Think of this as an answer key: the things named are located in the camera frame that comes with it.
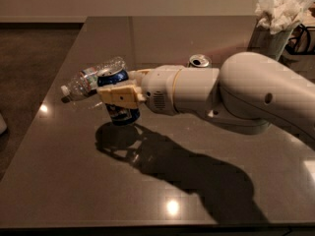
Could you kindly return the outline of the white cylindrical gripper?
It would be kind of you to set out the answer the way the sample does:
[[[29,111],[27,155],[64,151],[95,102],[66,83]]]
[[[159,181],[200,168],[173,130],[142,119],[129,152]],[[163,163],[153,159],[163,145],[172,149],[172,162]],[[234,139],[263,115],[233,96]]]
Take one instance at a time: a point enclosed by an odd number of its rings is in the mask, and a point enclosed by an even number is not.
[[[128,71],[130,80],[142,82],[141,88],[135,85],[109,85],[99,87],[96,92],[105,104],[136,109],[146,102],[154,113],[173,116],[177,114],[173,99],[175,81],[182,69],[183,66],[163,65],[155,69]]]

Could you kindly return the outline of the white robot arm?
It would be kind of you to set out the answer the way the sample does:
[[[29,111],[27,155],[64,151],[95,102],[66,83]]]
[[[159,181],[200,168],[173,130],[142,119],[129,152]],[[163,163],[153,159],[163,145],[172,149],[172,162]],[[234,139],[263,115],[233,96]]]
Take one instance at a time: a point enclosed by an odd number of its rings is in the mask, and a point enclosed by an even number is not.
[[[308,146],[315,144],[315,86],[262,54],[241,52],[220,68],[163,65],[130,71],[100,86],[102,102],[156,114],[190,113],[229,131],[255,135],[275,125]]]

